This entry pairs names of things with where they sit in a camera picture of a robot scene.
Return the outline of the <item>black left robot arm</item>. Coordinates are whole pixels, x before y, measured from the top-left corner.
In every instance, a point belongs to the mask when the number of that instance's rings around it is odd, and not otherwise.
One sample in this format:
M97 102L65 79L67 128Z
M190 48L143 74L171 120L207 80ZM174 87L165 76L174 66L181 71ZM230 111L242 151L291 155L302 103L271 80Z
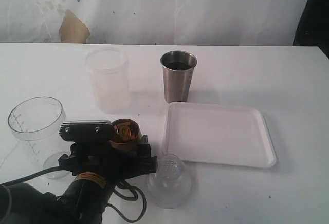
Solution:
M69 171L74 180L62 195L41 193L26 181L55 171ZM139 221L147 209L144 192L127 180L157 170L146 135L135 152L115 149L110 142L74 143L71 155L64 154L60 165L21 179L1 184L1 223L101 223L107 207L128 223ZM142 201L142 210L129 219L113 204L115 194L123 200Z

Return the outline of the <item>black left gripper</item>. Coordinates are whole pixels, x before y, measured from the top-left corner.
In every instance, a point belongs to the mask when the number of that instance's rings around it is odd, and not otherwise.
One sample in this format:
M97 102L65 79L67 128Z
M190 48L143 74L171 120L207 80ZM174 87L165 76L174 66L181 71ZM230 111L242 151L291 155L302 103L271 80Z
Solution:
M135 155L115 149L110 143L74 143L70 150L71 154L62 155L58 162L74 176L91 172L105 180L126 180L157 171L157 157L151 155L147 135L142 135Z

